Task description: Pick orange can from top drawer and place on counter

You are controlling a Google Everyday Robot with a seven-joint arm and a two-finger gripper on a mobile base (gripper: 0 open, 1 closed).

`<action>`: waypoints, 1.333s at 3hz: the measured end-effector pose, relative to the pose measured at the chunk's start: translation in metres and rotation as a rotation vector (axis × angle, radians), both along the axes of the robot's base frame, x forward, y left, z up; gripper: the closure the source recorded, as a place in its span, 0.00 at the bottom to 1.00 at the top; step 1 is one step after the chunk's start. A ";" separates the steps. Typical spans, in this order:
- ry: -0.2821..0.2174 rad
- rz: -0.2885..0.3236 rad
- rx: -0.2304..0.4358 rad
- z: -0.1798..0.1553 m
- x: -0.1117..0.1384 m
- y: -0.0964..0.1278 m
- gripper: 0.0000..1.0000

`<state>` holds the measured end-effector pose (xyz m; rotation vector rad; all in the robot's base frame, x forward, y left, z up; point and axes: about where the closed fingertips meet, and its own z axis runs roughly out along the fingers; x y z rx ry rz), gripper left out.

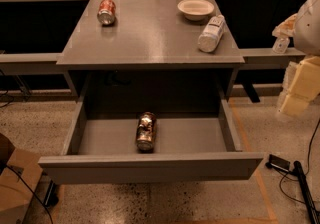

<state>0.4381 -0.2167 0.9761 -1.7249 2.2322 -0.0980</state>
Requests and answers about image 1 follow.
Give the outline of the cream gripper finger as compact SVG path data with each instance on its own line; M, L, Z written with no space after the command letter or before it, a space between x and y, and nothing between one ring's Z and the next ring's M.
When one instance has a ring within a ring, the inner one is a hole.
M277 25L272 31L274 37L292 37L296 21L296 14L291 15L286 20Z
M320 93L320 57L290 62L279 95L279 112L296 117L302 114Z

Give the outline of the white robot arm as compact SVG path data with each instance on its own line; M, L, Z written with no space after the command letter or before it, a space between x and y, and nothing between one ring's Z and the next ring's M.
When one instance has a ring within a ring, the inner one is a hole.
M307 0L296 14L276 26L272 35L291 37L294 47L306 55L287 67L278 100L281 114L296 117L320 94L320 0Z

